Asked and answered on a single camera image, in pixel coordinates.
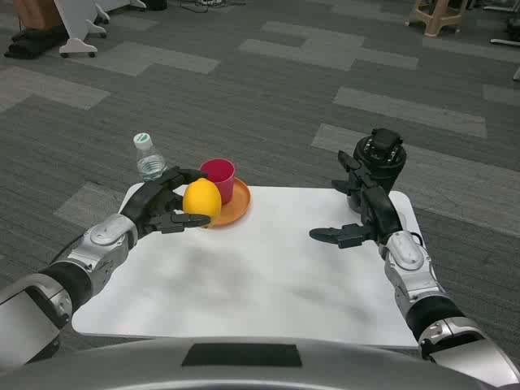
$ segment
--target orange plate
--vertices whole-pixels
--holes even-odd
[[[222,206],[219,220],[213,226],[224,226],[237,221],[245,214],[250,202],[249,188],[242,180],[235,178],[233,197],[229,203]]]

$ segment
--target black bag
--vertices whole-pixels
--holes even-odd
[[[168,5],[166,0],[143,0],[146,4],[146,9],[151,11],[162,11],[166,10]]]
[[[11,38],[13,43],[4,56],[11,59],[35,59],[67,39],[67,30],[62,24],[49,30],[24,30]]]

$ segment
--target wooden stool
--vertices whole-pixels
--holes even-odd
[[[54,0],[15,0],[14,4],[25,28],[48,30],[62,23]]]
[[[462,0],[461,8],[457,10],[449,6],[449,0],[437,0],[435,9],[430,15],[428,11],[431,4],[426,3],[424,0],[416,0],[406,25],[408,26],[410,22],[417,20],[424,22],[426,24],[424,35],[427,37],[436,37],[444,26],[457,26],[458,32],[467,3],[468,0]]]

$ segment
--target black rectangular panel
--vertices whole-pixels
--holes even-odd
[[[182,366],[301,367],[295,344],[194,344]]]

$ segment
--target bottle cap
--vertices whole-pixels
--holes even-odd
[[[139,150],[146,150],[153,145],[150,135],[146,132],[140,132],[133,137],[133,143]]]

